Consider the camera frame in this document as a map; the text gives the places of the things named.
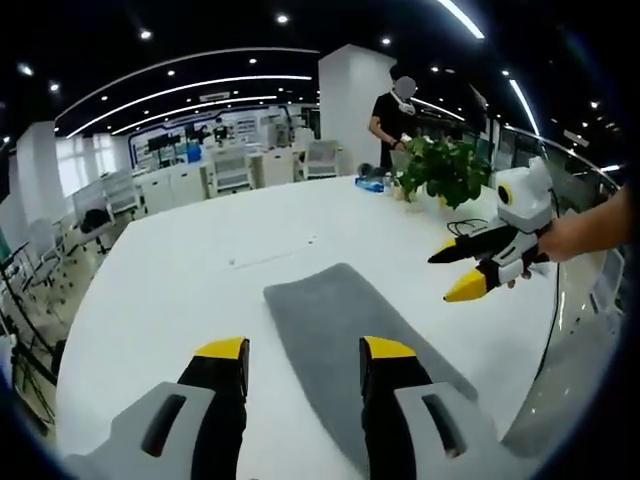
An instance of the office desk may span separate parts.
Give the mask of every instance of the office desk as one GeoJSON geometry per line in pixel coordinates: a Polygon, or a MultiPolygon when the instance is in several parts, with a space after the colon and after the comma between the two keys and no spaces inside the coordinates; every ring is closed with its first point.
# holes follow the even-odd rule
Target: office desk
{"type": "MultiPolygon", "coordinates": [[[[488,218],[495,205],[487,189],[454,216],[488,218]]],[[[353,177],[254,190],[129,224],[71,328],[56,398],[59,451],[93,450],[114,416],[176,381],[197,348],[242,335],[251,356],[238,478],[360,478],[307,402],[262,293],[337,262],[366,277],[471,381],[502,436],[546,345],[556,267],[513,290],[446,304],[443,294],[475,264],[429,265],[447,238],[441,218],[408,213],[404,202],[354,187],[353,177]]]]}

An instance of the gray towel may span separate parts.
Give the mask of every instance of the gray towel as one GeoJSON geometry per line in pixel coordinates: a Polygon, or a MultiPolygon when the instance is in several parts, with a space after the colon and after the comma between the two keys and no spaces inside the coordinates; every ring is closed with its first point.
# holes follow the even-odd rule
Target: gray towel
{"type": "Polygon", "coordinates": [[[360,421],[361,337],[382,337],[411,347],[434,382],[449,382],[469,400],[477,399],[474,387],[349,265],[337,264],[304,280],[267,287],[264,296],[309,403],[363,474],[368,457],[360,421]]]}

